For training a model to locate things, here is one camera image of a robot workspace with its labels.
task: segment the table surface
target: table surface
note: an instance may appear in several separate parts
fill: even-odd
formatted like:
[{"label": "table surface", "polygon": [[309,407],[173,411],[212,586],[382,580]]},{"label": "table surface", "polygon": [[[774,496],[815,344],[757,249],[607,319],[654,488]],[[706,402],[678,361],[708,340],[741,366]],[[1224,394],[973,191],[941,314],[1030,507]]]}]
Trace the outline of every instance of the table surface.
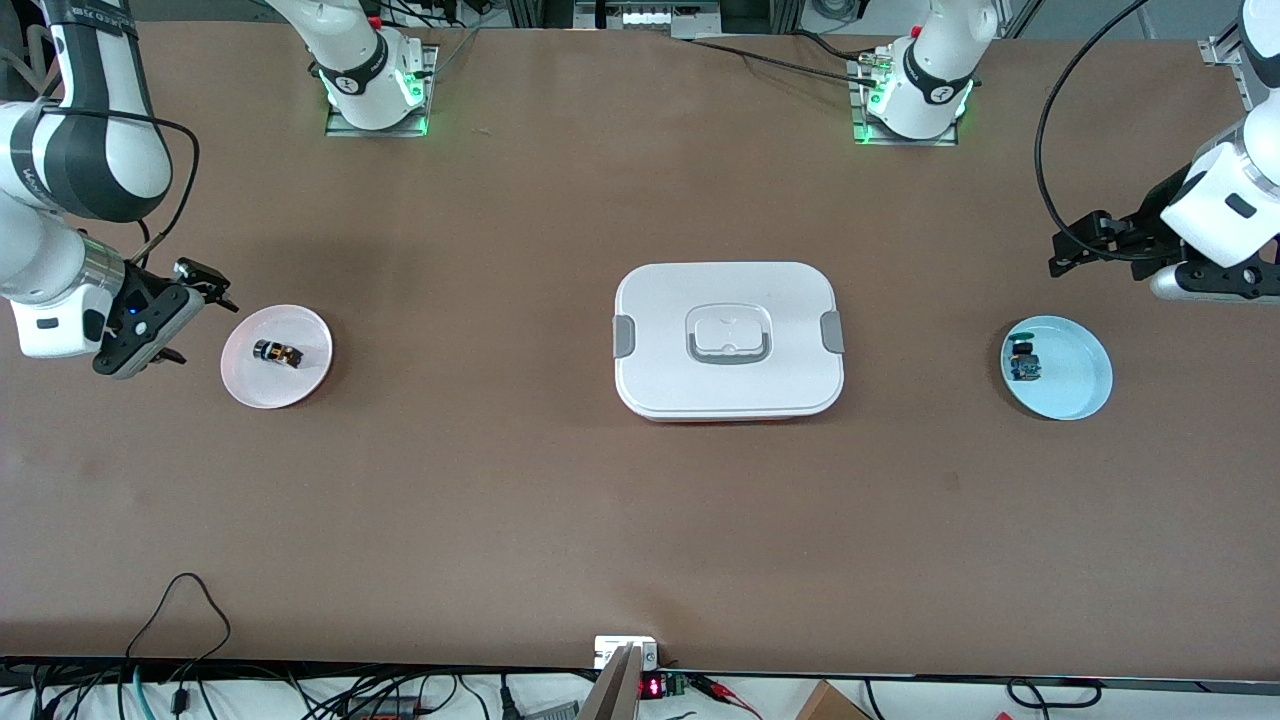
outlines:
[{"label": "table surface", "polygon": [[[838,82],[643,32],[481,32],[430,135],[378,141],[321,136],[287,27],[142,46],[204,145],[156,260],[221,269],[246,313],[206,310],[187,366],[127,383],[24,359],[3,323],[0,652],[119,653],[195,570],[224,656],[582,665],[595,634],[646,633],[685,667],[1280,679],[1276,315],[1157,301],[1120,264],[1048,278],[1030,149],[1074,45],[996,44],[956,149],[858,146]],[[1064,214],[1132,211],[1239,115],[1192,44],[1101,46],[1048,132]],[[831,278],[840,401],[631,414],[618,281],[733,259]],[[334,372],[242,407],[223,341],[282,302],[330,323]],[[1002,333],[1044,313],[1108,348],[1089,420],[1029,416],[998,378]],[[218,634],[187,587],[140,652]]]}]

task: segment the white box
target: white box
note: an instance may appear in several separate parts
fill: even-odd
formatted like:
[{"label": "white box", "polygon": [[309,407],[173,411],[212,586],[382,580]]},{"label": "white box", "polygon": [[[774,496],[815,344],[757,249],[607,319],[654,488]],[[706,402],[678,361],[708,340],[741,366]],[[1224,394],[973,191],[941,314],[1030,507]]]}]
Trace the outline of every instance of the white box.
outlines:
[{"label": "white box", "polygon": [[803,263],[644,265],[618,286],[614,380],[650,420],[822,413],[845,384],[844,351],[836,293]]}]

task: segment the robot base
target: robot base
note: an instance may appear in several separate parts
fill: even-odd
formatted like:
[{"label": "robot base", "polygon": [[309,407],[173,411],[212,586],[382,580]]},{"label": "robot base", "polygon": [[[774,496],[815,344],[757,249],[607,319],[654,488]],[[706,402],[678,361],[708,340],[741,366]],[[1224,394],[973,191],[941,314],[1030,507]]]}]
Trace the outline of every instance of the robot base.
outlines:
[{"label": "robot base", "polygon": [[[421,44],[417,38],[410,40]],[[431,120],[431,96],[435,94],[435,65],[439,50],[436,45],[424,45],[421,64],[417,67],[413,67],[415,63],[410,64],[410,72],[426,73],[422,79],[408,78],[406,81],[407,91],[415,95],[421,94],[422,104],[404,115],[401,122],[383,129],[361,129],[348,123],[330,102],[324,133],[330,137],[422,137],[426,135]]]},{"label": "robot base", "polygon": [[[883,50],[883,47],[878,49],[877,55]],[[856,60],[849,60],[845,70],[850,77],[881,79],[876,77],[877,73],[874,70],[868,72],[867,67]],[[849,83],[849,102],[854,110],[854,140],[859,145],[925,145],[932,147],[959,145],[960,136],[956,132],[955,122],[951,123],[951,127],[945,133],[929,140],[911,140],[888,129],[883,120],[867,111],[867,105],[870,104],[870,97],[874,94],[876,88],[865,87],[852,81]]]}]

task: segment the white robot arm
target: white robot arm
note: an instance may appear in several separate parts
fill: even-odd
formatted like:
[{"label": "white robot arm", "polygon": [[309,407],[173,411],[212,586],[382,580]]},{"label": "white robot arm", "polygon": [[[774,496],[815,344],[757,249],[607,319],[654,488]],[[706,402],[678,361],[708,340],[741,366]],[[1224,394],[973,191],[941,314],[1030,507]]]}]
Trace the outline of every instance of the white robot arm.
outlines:
[{"label": "white robot arm", "polygon": [[[270,0],[315,55],[330,102],[352,126],[394,126],[424,102],[421,41],[374,31],[358,0]],[[77,231],[67,214],[140,220],[164,200],[169,151],[152,118],[128,0],[44,0],[65,96],[0,104],[0,297],[23,354],[96,354],[129,378],[206,305],[236,306],[212,268],[182,259],[169,279]]]},{"label": "white robot arm", "polygon": [[1244,0],[1239,31],[1270,96],[1133,215],[1112,220],[1094,211],[1071,225],[1075,240],[1055,236],[1052,277],[1126,259],[1134,279],[1149,278],[1158,297],[1280,304],[1280,268],[1258,256],[1280,234],[1280,0]]},{"label": "white robot arm", "polygon": [[888,68],[873,73],[879,85],[867,111],[902,137],[942,135],[961,113],[998,26],[992,0],[931,0],[919,33],[884,50]]},{"label": "white robot arm", "polygon": [[389,128],[422,106],[422,41],[374,29],[360,0],[266,0],[316,59],[329,102],[353,127]]}]

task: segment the cable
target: cable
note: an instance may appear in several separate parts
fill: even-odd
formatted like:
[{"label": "cable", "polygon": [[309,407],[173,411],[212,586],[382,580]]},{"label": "cable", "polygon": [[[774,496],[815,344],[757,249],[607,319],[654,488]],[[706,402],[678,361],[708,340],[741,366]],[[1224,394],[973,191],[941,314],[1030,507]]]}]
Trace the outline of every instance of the cable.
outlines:
[{"label": "cable", "polygon": [[147,720],[156,720],[155,712],[151,712],[151,703],[147,702],[147,696],[142,692],[142,669],[137,665],[133,666],[133,693],[138,696],[138,705],[142,706],[142,715]]},{"label": "cable", "polygon": [[771,65],[778,65],[780,68],[787,68],[788,70],[795,70],[797,73],[809,73],[812,76],[818,76],[818,77],[829,77],[829,78],[844,81],[844,82],[852,82],[852,83],[861,85],[861,86],[865,86],[865,87],[874,87],[874,85],[876,85],[876,81],[873,81],[870,78],[860,78],[860,77],[854,77],[854,76],[844,74],[844,73],[833,73],[831,70],[819,70],[818,68],[808,68],[805,65],[797,65],[795,63],[788,63],[786,60],[778,60],[777,58],[769,58],[769,56],[765,56],[765,55],[756,55],[755,53],[749,53],[746,50],[739,50],[737,47],[728,47],[728,46],[724,46],[724,45],[716,45],[716,44],[712,44],[712,42],[699,42],[699,41],[695,41],[695,40],[687,40],[685,42],[689,42],[690,45],[696,45],[699,47],[710,47],[712,50],[719,50],[722,53],[731,53],[733,55],[740,55],[742,58],[749,58],[751,60],[759,60],[762,63],[769,63]]},{"label": "cable", "polygon": [[[186,135],[187,140],[191,141],[191,172],[187,174],[187,186],[182,188],[182,197],[178,200],[178,208],[174,209],[173,217],[169,218],[169,224],[165,225],[163,231],[156,233],[155,238],[143,245],[142,249],[133,255],[132,258],[133,263],[141,263],[147,255],[151,254],[152,250],[156,249],[157,245],[164,242],[164,238],[169,237],[169,233],[173,232],[173,228],[178,224],[178,220],[182,218],[182,211],[187,209],[187,200],[191,199],[191,188],[196,184],[196,173],[200,170],[200,138],[196,137],[196,133],[192,132],[191,128],[188,128],[187,126],[175,123],[173,120],[155,118],[151,115],[138,115],[134,113],[123,113],[120,110],[87,110],[84,108],[46,108],[41,111],[45,113],[46,115],[83,115],[86,118],[101,118],[101,119],[116,118],[122,120],[151,123],[155,126],[175,129]],[[191,573],[184,573],[184,574],[196,578],[196,575],[192,575]]]},{"label": "cable", "polygon": [[872,689],[870,678],[863,678],[863,684],[867,685],[867,702],[872,706],[876,720],[884,720],[884,714],[879,711],[879,703],[876,702],[876,691]]},{"label": "cable", "polygon": [[[1032,694],[1036,696],[1036,702],[1027,702],[1025,700],[1018,697],[1018,693],[1014,692],[1015,685],[1032,691]],[[1005,694],[1009,696],[1009,700],[1016,702],[1027,710],[1039,710],[1044,715],[1044,720],[1052,720],[1048,716],[1050,710],[1084,710],[1085,707],[1093,707],[1097,705],[1102,700],[1102,685],[1094,684],[1091,687],[1093,688],[1093,697],[1088,700],[1080,702],[1044,702],[1044,696],[1041,694],[1039,688],[1037,688],[1030,680],[1027,678],[1010,678],[1009,683],[1005,684]]]},{"label": "cable", "polygon": [[751,715],[755,715],[755,720],[764,720],[764,717],[759,712],[756,712],[756,710],[754,707],[751,707],[750,705],[748,705],[746,702],[744,702],[741,700],[736,700],[736,698],[731,700],[730,705],[732,705],[733,707],[741,707],[742,710],[750,712]]},{"label": "cable", "polygon": [[218,644],[205,651],[204,655],[188,662],[188,665],[206,660],[210,655],[221,650],[223,646],[232,639],[232,621],[227,619],[227,614],[223,612],[223,609],[219,607],[218,602],[214,601],[214,596],[209,593],[209,585],[205,584],[205,579],[195,573],[178,573],[177,575],[173,577],[172,580],[169,580],[169,584],[164,589],[164,594],[160,596],[160,602],[156,605],[156,609],[151,611],[151,618],[147,618],[147,621],[143,623],[141,628],[138,628],[138,632],[133,634],[133,639],[131,639],[129,644],[125,646],[124,660],[133,659],[133,646],[137,644],[138,639],[142,638],[142,635],[148,629],[151,629],[151,623],[155,623],[156,616],[160,615],[160,610],[164,609],[165,601],[169,600],[169,593],[173,591],[173,587],[178,584],[178,580],[183,578],[191,578],[192,580],[196,580],[196,584],[200,585],[200,591],[205,593],[205,602],[207,602],[209,607],[215,614],[218,614],[218,619],[223,621],[223,639],[218,641]]},{"label": "cable", "polygon": [[840,58],[841,60],[854,60],[854,61],[858,61],[858,59],[861,58],[863,54],[865,54],[865,53],[874,53],[876,51],[874,47],[867,47],[864,50],[855,50],[852,53],[845,53],[842,50],[837,50],[835,45],[827,42],[827,40],[823,36],[818,35],[817,32],[809,32],[806,29],[796,29],[791,35],[796,35],[796,36],[800,36],[800,37],[808,37],[809,40],[817,42],[818,47],[822,47],[828,54],[835,55],[835,56]]},{"label": "cable", "polygon": [[401,4],[399,8],[396,8],[396,6],[390,5],[385,0],[372,0],[372,1],[379,8],[383,8],[384,10],[390,10],[393,13],[392,14],[392,19],[393,20],[396,19],[394,13],[403,13],[406,15],[411,15],[411,17],[415,17],[415,18],[422,20],[426,24],[426,27],[435,27],[435,26],[431,24],[433,22],[449,23],[451,26],[458,26],[458,27],[467,27],[466,24],[463,24],[462,22],[460,22],[457,18],[451,19],[451,18],[445,18],[443,15],[426,15],[426,14],[422,14],[422,13],[419,13],[419,12],[415,12],[415,10],[410,10],[408,3],[406,3],[404,0],[397,0]]},{"label": "cable", "polygon": [[445,705],[449,705],[449,701],[453,700],[453,696],[458,693],[458,676],[457,675],[452,675],[452,678],[453,678],[453,689],[449,691],[449,697],[444,698],[444,701],[440,702],[440,705],[436,705],[435,707],[422,707],[422,691],[426,689],[426,682],[430,680],[431,676],[426,675],[426,676],[422,678],[422,684],[419,685],[419,688],[417,688],[417,706],[419,706],[417,714],[419,715],[430,715],[433,712],[439,711]]},{"label": "cable", "polygon": [[[142,247],[151,245],[151,228],[147,227],[146,220],[138,220],[138,227],[142,229]],[[143,270],[147,269],[147,259],[150,255],[143,255],[138,266]]]},{"label": "cable", "polygon": [[480,693],[477,693],[477,692],[475,692],[474,689],[471,689],[471,685],[468,685],[468,684],[467,684],[467,679],[466,679],[466,678],[462,678],[462,676],[460,676],[460,675],[454,675],[454,678],[457,678],[457,679],[458,679],[458,684],[460,684],[460,685],[462,685],[462,689],[465,689],[465,691],[467,691],[468,693],[471,693],[471,694],[474,694],[474,696],[475,696],[475,698],[476,698],[476,702],[479,702],[479,703],[480,703],[480,710],[483,710],[483,711],[484,711],[484,720],[492,720],[492,719],[489,717],[489,706],[488,706],[488,705],[485,705],[485,702],[484,702],[484,698],[483,698],[483,697],[480,697]]},{"label": "cable", "polygon": [[1036,127],[1036,149],[1034,149],[1036,184],[1039,188],[1041,199],[1044,201],[1044,209],[1048,210],[1048,217],[1053,219],[1053,224],[1057,225],[1057,229],[1064,236],[1066,236],[1068,240],[1070,240],[1075,245],[1079,245],[1080,249],[1084,250],[1085,252],[1091,252],[1100,258],[1106,258],[1107,260],[1124,260],[1126,263],[1138,263],[1144,260],[1164,260],[1165,258],[1172,258],[1175,252],[1166,252],[1164,255],[1124,255],[1121,252],[1112,252],[1110,250],[1092,247],[1087,245],[1083,240],[1076,237],[1075,233],[1071,232],[1071,228],[1068,227],[1066,220],[1062,219],[1062,215],[1059,214],[1057,205],[1053,204],[1053,199],[1048,193],[1048,184],[1044,182],[1044,159],[1043,159],[1044,126],[1048,124],[1048,114],[1053,109],[1053,101],[1057,100],[1057,94],[1062,90],[1062,86],[1066,83],[1066,78],[1071,77],[1071,72],[1075,70],[1075,67],[1080,64],[1082,59],[1084,59],[1084,55],[1087,55],[1089,50],[1092,50],[1093,46],[1098,44],[1100,40],[1102,40],[1102,36],[1111,32],[1111,28],[1120,24],[1125,18],[1132,15],[1138,8],[1142,8],[1148,1],[1149,0],[1134,0],[1133,4],[1121,10],[1119,15],[1111,18],[1111,20],[1107,22],[1107,24],[1102,26],[1102,29],[1096,32],[1093,37],[1085,41],[1085,44],[1080,47],[1080,50],[1075,54],[1075,56],[1071,58],[1071,61],[1066,64],[1066,69],[1062,70],[1062,74],[1057,78],[1057,82],[1053,83],[1053,88],[1048,91],[1048,97],[1044,100],[1044,109],[1041,110],[1039,124]]},{"label": "cable", "polygon": [[214,712],[214,703],[209,702],[209,693],[205,692],[205,682],[200,678],[196,678],[196,687],[200,688],[200,700],[205,701],[205,710],[209,711],[209,717],[211,720],[218,720],[218,714]]}]

